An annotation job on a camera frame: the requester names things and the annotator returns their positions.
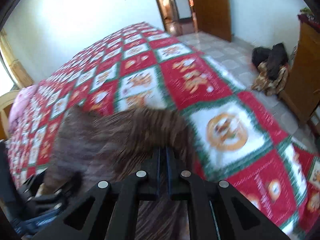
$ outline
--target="bed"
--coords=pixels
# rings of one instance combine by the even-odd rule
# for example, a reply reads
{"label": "bed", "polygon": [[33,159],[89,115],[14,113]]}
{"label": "bed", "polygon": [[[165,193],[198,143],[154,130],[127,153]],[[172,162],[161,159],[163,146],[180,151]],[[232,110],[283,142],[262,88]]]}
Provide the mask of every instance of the bed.
{"label": "bed", "polygon": [[17,187],[47,168],[63,117],[76,104],[104,115],[177,109],[196,136],[198,175],[228,180],[292,239],[319,217],[320,158],[293,144],[222,65],[148,23],[97,41],[39,83],[10,139]]}

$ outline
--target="pile of clothes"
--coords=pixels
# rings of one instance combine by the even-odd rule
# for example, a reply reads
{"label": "pile of clothes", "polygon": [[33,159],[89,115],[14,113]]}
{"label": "pile of clothes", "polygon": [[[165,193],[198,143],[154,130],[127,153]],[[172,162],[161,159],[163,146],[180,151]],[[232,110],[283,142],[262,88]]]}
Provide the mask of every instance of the pile of clothes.
{"label": "pile of clothes", "polygon": [[258,47],[252,51],[252,63],[260,72],[251,86],[252,90],[264,91],[267,96],[278,94],[287,82],[288,55],[283,43],[272,49]]}

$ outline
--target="tiled floor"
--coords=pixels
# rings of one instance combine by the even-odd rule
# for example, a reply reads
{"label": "tiled floor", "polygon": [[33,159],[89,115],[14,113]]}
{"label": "tiled floor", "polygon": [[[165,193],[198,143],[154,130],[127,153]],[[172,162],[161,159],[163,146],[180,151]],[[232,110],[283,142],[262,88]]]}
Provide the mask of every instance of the tiled floor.
{"label": "tiled floor", "polygon": [[[202,32],[183,35],[178,39],[202,50],[222,63],[248,90],[259,74],[251,64],[253,47],[240,39],[234,38],[234,41],[229,43]],[[253,93],[273,114],[284,130],[302,142],[311,152],[318,152],[310,128],[307,125],[299,125],[297,118],[284,102],[278,100],[277,96],[267,97],[264,93],[257,91],[253,91]]]}

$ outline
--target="pink pillow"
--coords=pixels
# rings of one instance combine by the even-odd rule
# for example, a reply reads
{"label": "pink pillow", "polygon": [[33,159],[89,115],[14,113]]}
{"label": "pink pillow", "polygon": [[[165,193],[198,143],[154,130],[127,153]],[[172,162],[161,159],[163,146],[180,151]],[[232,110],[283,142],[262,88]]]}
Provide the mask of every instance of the pink pillow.
{"label": "pink pillow", "polygon": [[9,133],[13,133],[18,125],[18,118],[22,116],[24,109],[28,105],[30,99],[36,93],[38,85],[33,85],[20,90],[15,98],[9,114]]}

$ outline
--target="triangular cutout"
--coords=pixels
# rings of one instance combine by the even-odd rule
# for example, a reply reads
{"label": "triangular cutout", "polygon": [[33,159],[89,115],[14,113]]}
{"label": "triangular cutout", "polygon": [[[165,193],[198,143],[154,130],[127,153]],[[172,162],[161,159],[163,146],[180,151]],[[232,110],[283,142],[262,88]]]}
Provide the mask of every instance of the triangular cutout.
{"label": "triangular cutout", "polygon": [[89,215],[94,201],[94,197],[89,197],[85,202],[81,204],[81,206],[79,206],[70,215],[68,215],[63,222],[76,230],[81,230],[83,228],[85,220],[87,219],[87,216]]}
{"label": "triangular cutout", "polygon": [[243,230],[249,230],[260,225],[259,218],[257,218],[238,198],[233,197],[231,201]]}

